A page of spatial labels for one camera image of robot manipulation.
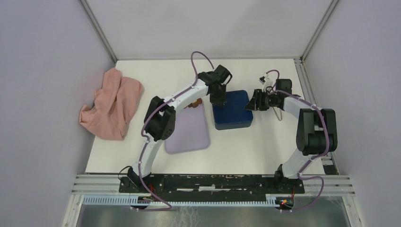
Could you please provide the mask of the dark blue box lid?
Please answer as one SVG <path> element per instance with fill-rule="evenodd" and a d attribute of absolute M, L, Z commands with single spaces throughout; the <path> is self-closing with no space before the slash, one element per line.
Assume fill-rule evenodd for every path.
<path fill-rule="evenodd" d="M 230 130 L 250 127 L 253 113 L 245 109 L 249 103 L 248 93 L 245 90 L 227 92 L 226 101 L 223 106 L 212 105 L 215 128 Z"/>

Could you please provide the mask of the lilac tray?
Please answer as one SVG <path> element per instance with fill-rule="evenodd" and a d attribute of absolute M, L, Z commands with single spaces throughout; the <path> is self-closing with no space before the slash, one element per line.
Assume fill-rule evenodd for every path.
<path fill-rule="evenodd" d="M 207 149 L 210 135 L 202 99 L 178 113 L 173 134 L 165 141 L 170 155 Z"/>

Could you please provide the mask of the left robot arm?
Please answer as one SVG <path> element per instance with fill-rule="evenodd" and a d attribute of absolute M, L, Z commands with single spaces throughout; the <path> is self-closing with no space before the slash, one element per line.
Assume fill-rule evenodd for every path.
<path fill-rule="evenodd" d="M 209 96 L 212 104 L 223 106 L 226 102 L 227 84 L 232 77 L 227 68 L 218 65 L 213 71 L 196 73 L 195 80 L 177 93 L 165 98 L 155 96 L 151 99 L 141 130 L 145 142 L 138 160 L 127 173 L 132 189 L 141 193 L 148 188 L 146 176 L 151 174 L 154 159 L 163 141 L 175 130 L 176 115 L 204 96 Z"/>

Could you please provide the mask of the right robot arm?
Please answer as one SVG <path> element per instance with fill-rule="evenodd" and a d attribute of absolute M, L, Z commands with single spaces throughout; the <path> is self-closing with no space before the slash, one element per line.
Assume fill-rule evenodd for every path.
<path fill-rule="evenodd" d="M 296 150 L 275 171 L 273 187 L 285 193 L 292 180 L 302 180 L 303 172 L 317 159 L 334 152 L 338 146 L 336 113 L 333 109 L 319 108 L 300 95 L 292 93 L 290 79 L 277 79 L 273 88 L 255 89 L 245 106 L 250 111 L 267 111 L 271 107 L 293 115 L 297 120 Z"/>

